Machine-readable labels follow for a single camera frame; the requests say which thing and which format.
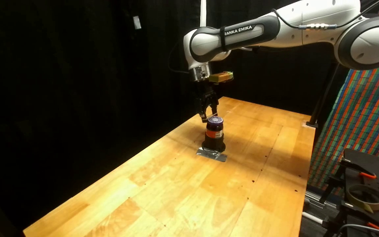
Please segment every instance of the wooden table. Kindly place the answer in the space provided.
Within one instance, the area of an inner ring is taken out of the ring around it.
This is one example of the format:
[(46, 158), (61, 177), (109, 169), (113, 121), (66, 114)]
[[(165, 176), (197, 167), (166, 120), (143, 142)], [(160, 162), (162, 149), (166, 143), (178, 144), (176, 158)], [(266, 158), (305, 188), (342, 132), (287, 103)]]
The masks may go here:
[(26, 228), (26, 236), (298, 236), (315, 133), (303, 126), (309, 116), (219, 102), (226, 162), (195, 154), (206, 130), (196, 115)]

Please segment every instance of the black backdrop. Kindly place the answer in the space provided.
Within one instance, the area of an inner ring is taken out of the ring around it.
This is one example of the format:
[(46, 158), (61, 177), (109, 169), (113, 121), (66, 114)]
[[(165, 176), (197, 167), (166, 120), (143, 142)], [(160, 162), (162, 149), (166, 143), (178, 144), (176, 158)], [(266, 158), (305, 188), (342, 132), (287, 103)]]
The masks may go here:
[[(291, 2), (209, 0), (208, 25)], [(194, 115), (188, 75), (170, 72), (167, 59), (178, 42), (171, 64), (185, 70), (182, 36), (199, 25), (199, 13), (197, 0), (0, 0), (0, 207), (15, 226), (27, 227)], [(234, 51), (213, 64), (236, 75), (217, 90), (310, 114), (331, 54), (326, 45)]]

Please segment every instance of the franka emika robot arm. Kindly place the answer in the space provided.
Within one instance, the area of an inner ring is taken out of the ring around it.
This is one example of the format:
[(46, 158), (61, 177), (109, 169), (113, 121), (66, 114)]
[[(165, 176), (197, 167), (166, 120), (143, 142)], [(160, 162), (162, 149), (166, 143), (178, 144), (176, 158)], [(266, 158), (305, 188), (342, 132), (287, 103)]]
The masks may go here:
[(207, 80), (209, 62), (225, 59), (233, 49), (328, 42), (341, 65), (360, 70), (378, 68), (379, 16), (365, 18), (360, 9), (360, 0), (301, 0), (253, 20), (220, 29), (199, 27), (187, 33), (185, 58), (197, 87), (196, 103), (203, 122), (207, 122), (206, 109), (210, 106), (216, 115), (218, 105)]

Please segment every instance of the black pole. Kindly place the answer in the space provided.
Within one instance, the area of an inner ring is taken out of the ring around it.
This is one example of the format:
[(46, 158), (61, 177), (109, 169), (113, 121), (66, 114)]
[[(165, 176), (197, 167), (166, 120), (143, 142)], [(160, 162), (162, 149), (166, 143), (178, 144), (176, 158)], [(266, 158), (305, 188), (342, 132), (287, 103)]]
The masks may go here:
[(320, 115), (322, 107), (324, 106), (325, 99), (327, 99), (328, 92), (330, 91), (331, 84), (333, 84), (339, 65), (340, 63), (332, 63), (330, 65), (330, 69), (328, 70), (327, 78), (325, 80), (326, 84), (324, 84), (324, 86), (321, 89), (321, 93), (320, 93), (321, 96), (317, 101), (313, 114), (311, 115), (310, 121), (307, 122), (308, 126), (318, 128), (317, 119), (318, 119), (318, 116)]

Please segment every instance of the colorful patterned panel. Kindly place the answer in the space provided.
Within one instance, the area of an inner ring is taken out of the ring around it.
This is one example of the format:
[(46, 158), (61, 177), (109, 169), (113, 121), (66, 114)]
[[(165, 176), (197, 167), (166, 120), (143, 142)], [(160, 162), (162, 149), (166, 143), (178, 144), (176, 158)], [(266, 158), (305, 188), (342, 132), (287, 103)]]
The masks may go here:
[(345, 148), (379, 156), (379, 68), (349, 72), (314, 147), (308, 183), (323, 189)]

